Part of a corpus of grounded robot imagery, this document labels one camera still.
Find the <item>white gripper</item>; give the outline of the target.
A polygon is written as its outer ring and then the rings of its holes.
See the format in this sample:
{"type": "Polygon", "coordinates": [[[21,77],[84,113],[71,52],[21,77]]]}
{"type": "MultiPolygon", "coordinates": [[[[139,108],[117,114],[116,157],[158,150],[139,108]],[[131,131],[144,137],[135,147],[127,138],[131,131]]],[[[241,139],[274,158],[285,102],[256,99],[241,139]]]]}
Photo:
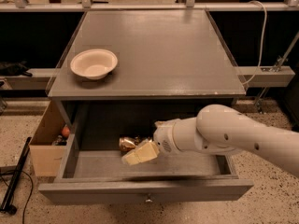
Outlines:
{"type": "Polygon", "coordinates": [[[153,140],[157,145],[152,141],[142,142],[137,148],[125,154],[121,161],[124,164],[136,165],[156,159],[160,151],[164,155],[179,154],[179,149],[175,144],[173,136],[173,130],[177,122],[178,119],[156,121],[154,123],[156,130],[153,133],[153,140]]]}

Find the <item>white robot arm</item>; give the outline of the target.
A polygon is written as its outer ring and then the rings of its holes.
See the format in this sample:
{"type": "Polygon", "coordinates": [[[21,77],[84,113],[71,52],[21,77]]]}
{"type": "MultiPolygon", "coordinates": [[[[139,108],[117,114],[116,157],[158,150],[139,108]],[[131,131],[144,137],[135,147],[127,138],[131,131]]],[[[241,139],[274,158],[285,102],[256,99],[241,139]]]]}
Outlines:
{"type": "Polygon", "coordinates": [[[161,153],[233,155],[246,150],[299,176],[299,133],[267,126],[231,107],[208,105],[194,118],[158,121],[155,126],[153,138],[125,154],[123,163],[151,161],[161,153]]]}

